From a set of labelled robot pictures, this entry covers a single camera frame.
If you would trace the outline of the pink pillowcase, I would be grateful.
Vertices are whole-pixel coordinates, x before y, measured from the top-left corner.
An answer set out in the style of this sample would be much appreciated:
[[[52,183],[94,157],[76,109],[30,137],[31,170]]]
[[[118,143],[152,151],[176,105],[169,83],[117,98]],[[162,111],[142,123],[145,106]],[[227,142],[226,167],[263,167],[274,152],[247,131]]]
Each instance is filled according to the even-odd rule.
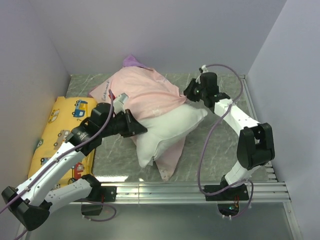
[[[186,102],[179,88],[154,69],[122,68],[114,75],[109,91],[115,96],[122,93],[128,95],[125,108],[129,109],[139,122],[162,116]],[[110,98],[108,97],[107,101],[96,101],[108,103]],[[176,165],[175,169],[170,170],[158,167],[155,161],[153,163],[156,164],[163,181],[168,181],[177,167]]]

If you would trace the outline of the white pillow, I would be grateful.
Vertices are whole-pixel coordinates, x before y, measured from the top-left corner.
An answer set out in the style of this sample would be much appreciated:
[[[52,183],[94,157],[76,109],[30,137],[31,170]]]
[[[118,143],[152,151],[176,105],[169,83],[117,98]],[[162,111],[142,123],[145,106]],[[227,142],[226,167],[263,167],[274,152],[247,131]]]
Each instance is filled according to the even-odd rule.
[[[136,137],[136,153],[140,167],[156,162],[158,167],[174,170],[182,155],[186,136],[208,115],[207,110],[189,104],[154,118],[139,122],[147,132]]]

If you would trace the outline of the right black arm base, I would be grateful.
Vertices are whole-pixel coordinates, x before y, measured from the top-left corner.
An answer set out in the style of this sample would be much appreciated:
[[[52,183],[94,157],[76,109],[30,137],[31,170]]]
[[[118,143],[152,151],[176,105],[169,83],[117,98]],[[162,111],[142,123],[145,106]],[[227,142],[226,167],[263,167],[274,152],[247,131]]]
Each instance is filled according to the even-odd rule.
[[[240,214],[240,201],[248,201],[250,199],[247,186],[245,184],[241,184],[236,187],[230,187],[225,191],[211,195],[217,192],[218,190],[222,190],[224,185],[205,185],[204,192],[205,200],[207,202],[218,202],[217,208],[219,213],[225,217],[235,217]]]

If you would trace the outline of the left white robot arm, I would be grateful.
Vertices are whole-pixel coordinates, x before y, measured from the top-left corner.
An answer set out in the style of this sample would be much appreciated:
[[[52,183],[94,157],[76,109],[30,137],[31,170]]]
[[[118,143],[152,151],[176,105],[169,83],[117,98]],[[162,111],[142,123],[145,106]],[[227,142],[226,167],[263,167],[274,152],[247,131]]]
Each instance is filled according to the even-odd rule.
[[[53,189],[69,170],[75,168],[102,139],[113,135],[124,138],[144,134],[148,130],[129,109],[114,110],[113,104],[99,103],[66,137],[57,152],[17,187],[6,187],[1,195],[8,209],[28,231],[40,227],[56,210],[78,200],[102,200],[102,186],[93,175],[85,174],[67,186]]]

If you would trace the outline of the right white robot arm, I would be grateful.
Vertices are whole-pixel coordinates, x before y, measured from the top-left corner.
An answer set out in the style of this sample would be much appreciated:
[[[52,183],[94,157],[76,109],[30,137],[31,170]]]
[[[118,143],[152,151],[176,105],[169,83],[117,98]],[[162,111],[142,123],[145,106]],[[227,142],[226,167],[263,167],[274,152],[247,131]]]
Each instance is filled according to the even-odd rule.
[[[213,191],[211,186],[199,188],[206,197],[231,200],[241,192],[252,173],[275,158],[272,127],[249,117],[235,100],[220,92],[218,76],[214,72],[201,73],[198,78],[193,78],[183,94],[192,102],[203,101],[219,117],[217,123],[226,122],[238,136],[237,161],[221,178],[219,190]]]

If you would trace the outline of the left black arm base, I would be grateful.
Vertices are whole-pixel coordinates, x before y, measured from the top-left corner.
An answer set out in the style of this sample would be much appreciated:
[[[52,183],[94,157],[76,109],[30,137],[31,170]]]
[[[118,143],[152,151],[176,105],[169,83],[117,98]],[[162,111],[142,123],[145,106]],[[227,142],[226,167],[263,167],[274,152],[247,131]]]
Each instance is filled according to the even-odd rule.
[[[92,189],[92,193],[79,201],[81,214],[85,217],[99,216],[103,211],[102,204],[113,203],[116,200],[116,186],[100,186]]]

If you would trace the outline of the purple princess print pillowcase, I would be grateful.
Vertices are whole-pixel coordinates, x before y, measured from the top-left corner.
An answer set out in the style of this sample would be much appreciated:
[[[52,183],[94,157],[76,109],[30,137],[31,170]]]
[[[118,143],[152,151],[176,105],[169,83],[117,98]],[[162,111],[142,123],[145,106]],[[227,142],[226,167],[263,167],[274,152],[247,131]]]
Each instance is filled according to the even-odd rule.
[[[143,68],[147,70],[151,70],[151,67],[148,67],[144,65],[143,63],[139,62],[132,54],[128,55],[123,61],[122,61],[122,68],[128,68],[128,67],[137,67],[137,68]],[[103,83],[101,83],[98,86],[95,86],[89,93],[88,96],[91,98],[94,98],[98,101],[108,101],[107,98],[109,95],[109,89],[110,85],[114,79],[114,75],[116,75],[118,72],[114,73],[111,77],[106,79]]]

